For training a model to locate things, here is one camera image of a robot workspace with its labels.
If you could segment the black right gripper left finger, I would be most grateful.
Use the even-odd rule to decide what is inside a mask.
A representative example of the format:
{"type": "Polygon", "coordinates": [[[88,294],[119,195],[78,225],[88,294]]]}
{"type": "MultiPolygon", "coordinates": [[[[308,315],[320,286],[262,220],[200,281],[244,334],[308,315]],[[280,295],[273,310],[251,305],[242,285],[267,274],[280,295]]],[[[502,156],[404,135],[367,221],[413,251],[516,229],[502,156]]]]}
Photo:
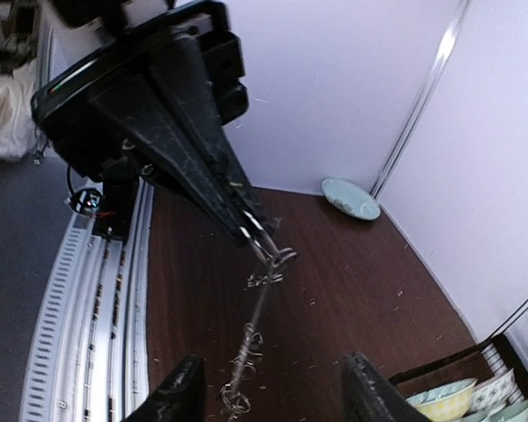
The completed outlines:
{"type": "Polygon", "coordinates": [[[189,354],[124,421],[204,421],[206,401],[207,381],[204,360],[197,354],[189,354]]]}

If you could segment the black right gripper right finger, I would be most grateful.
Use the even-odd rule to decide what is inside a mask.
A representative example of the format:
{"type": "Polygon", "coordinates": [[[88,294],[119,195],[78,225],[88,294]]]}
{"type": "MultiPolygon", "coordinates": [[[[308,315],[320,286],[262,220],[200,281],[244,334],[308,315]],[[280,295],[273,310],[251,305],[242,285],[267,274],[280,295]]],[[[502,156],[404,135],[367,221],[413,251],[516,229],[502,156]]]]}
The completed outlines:
{"type": "Polygon", "coordinates": [[[429,421],[362,353],[344,354],[340,360],[340,371],[344,421],[429,421]]]}

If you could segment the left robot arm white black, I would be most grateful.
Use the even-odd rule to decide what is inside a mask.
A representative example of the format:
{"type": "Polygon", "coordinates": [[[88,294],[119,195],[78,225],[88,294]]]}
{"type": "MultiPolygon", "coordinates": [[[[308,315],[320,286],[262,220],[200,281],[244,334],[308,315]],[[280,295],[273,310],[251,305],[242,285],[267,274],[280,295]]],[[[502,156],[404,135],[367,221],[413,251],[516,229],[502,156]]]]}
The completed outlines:
{"type": "Polygon", "coordinates": [[[220,1],[168,2],[132,26],[120,1],[54,1],[76,29],[100,19],[110,41],[32,98],[32,116],[106,200],[139,180],[191,200],[237,244],[273,232],[224,127],[248,107],[239,38],[220,1]]]}

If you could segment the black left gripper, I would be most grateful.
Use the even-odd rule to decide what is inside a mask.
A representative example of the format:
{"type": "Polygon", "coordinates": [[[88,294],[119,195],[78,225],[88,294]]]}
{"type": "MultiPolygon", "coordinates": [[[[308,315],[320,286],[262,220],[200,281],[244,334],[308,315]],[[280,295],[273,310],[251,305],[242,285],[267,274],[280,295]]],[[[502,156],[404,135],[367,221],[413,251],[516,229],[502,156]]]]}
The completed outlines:
{"type": "Polygon", "coordinates": [[[133,25],[121,1],[54,1],[77,29],[100,21],[106,41],[32,97],[31,113],[76,173],[134,190],[140,179],[187,194],[237,244],[252,215],[273,224],[224,127],[248,107],[238,37],[218,1],[177,5],[133,25]]]}

